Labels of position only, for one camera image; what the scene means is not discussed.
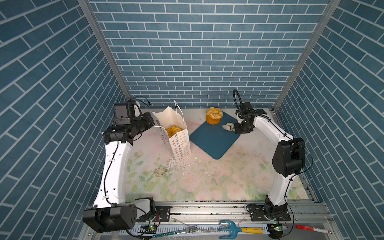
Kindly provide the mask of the large round twisted bread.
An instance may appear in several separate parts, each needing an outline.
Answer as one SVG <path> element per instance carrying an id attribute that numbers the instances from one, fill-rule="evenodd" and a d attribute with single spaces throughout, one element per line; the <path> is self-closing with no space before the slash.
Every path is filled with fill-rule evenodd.
<path id="1" fill-rule="evenodd" d="M 206 122 L 210 125 L 217 125 L 221 122 L 223 111 L 219 108 L 211 107 L 207 110 Z"/>

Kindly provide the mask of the croissant bread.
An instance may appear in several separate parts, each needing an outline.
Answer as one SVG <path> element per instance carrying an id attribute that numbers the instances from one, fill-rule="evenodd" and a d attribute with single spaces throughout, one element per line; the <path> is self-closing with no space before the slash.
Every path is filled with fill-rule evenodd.
<path id="1" fill-rule="evenodd" d="M 169 138 L 173 137 L 175 134 L 181 131 L 183 131 L 183 129 L 176 126 L 172 126 L 171 128 L 166 129 L 166 132 L 168 133 Z"/>

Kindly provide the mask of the white printed paper bag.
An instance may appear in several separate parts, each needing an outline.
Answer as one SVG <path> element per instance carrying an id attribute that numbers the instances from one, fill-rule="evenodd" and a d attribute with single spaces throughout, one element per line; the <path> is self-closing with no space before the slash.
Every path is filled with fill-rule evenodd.
<path id="1" fill-rule="evenodd" d="M 184 114 L 176 101 L 174 101 L 174 104 L 174 108 L 167 107 L 162 112 L 150 113 L 155 122 L 154 127 L 158 129 L 163 142 L 170 153 L 176 161 L 181 161 L 191 154 L 191 146 Z M 166 129 L 171 128 L 172 126 L 182 128 L 183 131 L 178 132 L 173 137 L 169 138 Z"/>

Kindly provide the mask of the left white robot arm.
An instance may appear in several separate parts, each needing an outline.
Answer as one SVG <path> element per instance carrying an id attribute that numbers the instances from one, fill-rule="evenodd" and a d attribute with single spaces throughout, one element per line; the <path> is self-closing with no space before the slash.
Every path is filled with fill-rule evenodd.
<path id="1" fill-rule="evenodd" d="M 131 124 L 112 125 L 103 133 L 106 154 L 101 185 L 92 208 L 83 213 L 83 222 L 95 232 L 130 230 L 138 219 L 150 221 L 156 214 L 152 197 L 126 203 L 124 187 L 134 138 L 154 124 L 151 114 L 144 113 Z"/>

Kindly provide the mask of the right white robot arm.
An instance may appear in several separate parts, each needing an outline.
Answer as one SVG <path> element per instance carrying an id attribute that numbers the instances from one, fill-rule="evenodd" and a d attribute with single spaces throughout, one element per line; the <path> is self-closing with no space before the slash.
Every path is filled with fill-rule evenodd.
<path id="1" fill-rule="evenodd" d="M 286 133 L 267 116 L 267 112 L 253 109 L 249 102 L 240 103 L 236 107 L 238 121 L 224 125 L 225 130 L 241 135 L 251 133 L 257 128 L 276 144 L 272 159 L 276 174 L 263 209 L 265 218 L 274 221 L 289 213 L 288 193 L 292 182 L 301 174 L 306 164 L 305 141 Z"/>

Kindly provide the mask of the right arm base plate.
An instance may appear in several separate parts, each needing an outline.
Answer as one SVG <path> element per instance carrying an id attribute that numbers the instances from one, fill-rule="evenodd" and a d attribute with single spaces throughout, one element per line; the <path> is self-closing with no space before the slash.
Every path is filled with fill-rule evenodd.
<path id="1" fill-rule="evenodd" d="M 281 206 L 249 204 L 246 205 L 245 209 L 250 214 L 252 222 L 273 222 L 278 220 L 288 222 L 291 220 L 287 204 Z"/>

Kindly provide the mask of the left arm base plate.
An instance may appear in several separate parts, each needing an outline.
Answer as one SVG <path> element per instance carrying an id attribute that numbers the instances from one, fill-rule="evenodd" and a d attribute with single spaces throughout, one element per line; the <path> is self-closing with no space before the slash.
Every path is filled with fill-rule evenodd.
<path id="1" fill-rule="evenodd" d="M 171 207 L 170 206 L 156 206 L 147 214 L 151 222 L 167 223 L 170 221 Z"/>

